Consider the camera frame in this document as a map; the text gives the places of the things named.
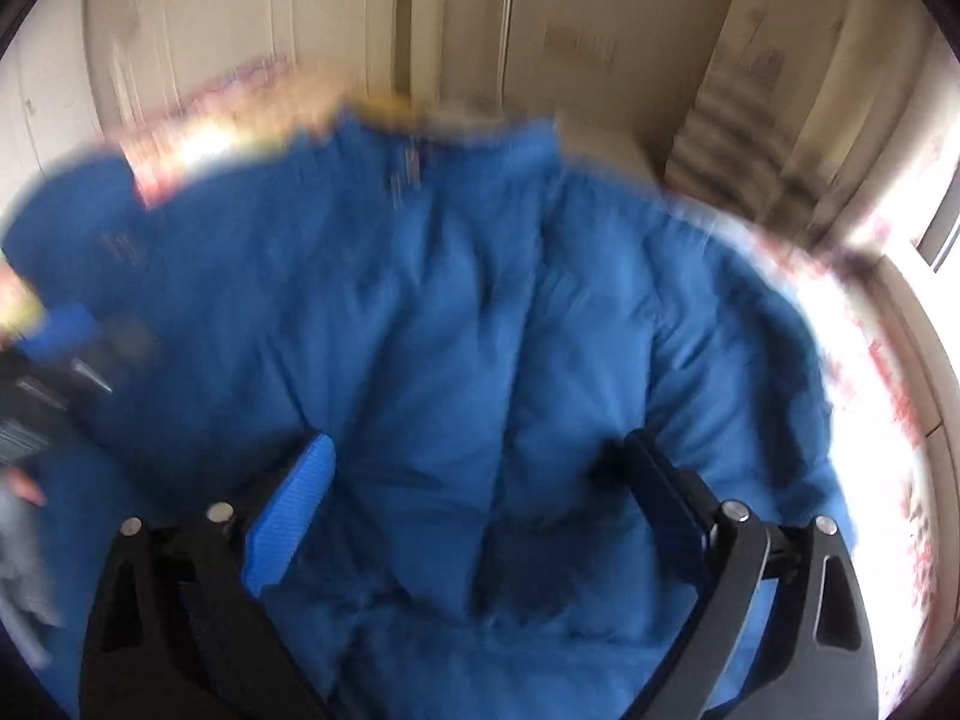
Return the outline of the blue puffer jacket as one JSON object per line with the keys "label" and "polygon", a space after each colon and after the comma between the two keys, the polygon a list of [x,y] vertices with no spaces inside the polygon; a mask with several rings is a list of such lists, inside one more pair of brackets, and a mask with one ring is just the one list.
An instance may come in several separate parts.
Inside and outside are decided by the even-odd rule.
{"label": "blue puffer jacket", "polygon": [[630,706],[695,598],[626,489],[635,429],[763,518],[848,515],[799,312],[547,124],[347,121],[158,208],[101,156],[41,185],[3,252],[47,307],[155,342],[44,463],[39,679],[67,712],[122,520],[239,496],[316,436],[331,490],[263,603],[347,718]]}

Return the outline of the floral bed sheet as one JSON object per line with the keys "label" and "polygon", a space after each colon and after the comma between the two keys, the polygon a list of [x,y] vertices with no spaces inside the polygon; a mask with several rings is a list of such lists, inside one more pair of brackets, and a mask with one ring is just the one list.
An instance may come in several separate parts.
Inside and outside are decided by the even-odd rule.
{"label": "floral bed sheet", "polygon": [[[107,132],[149,206],[192,179],[324,133],[359,91],[338,68],[248,65],[182,106]],[[770,232],[695,200],[680,213],[737,249],[807,319],[832,405],[830,460],[856,532],[853,562],[877,658],[880,710],[890,713],[929,655],[934,523],[923,434],[892,339],[866,289]]]}

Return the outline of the white headboard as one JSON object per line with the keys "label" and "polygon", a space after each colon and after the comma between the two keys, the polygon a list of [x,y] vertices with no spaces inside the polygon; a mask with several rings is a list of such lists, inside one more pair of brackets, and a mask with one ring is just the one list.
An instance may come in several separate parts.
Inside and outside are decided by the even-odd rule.
{"label": "white headboard", "polygon": [[331,62],[386,91],[395,25],[397,0],[85,0],[99,121],[141,124],[256,60]]}

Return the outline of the yellow pillow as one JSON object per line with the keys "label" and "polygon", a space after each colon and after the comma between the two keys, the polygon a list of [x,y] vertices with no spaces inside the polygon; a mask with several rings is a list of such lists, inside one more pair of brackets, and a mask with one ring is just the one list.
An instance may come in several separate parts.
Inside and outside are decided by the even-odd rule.
{"label": "yellow pillow", "polygon": [[405,96],[356,96],[353,101],[356,114],[363,121],[378,127],[412,128],[418,124],[420,110]]}

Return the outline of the striped curtain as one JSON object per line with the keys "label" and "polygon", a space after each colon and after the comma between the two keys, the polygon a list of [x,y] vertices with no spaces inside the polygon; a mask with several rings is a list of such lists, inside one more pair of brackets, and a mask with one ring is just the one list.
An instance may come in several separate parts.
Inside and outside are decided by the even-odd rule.
{"label": "striped curtain", "polygon": [[814,247],[866,117],[845,26],[825,2],[729,11],[670,148],[670,187]]}

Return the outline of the window frame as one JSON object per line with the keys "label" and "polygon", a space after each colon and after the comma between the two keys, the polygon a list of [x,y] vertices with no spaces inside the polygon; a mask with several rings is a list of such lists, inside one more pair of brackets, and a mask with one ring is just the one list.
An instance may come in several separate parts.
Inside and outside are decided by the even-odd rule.
{"label": "window frame", "polygon": [[960,167],[955,169],[946,195],[916,246],[919,255],[932,270],[939,270],[946,263],[950,252],[957,247],[958,226],[960,226]]}

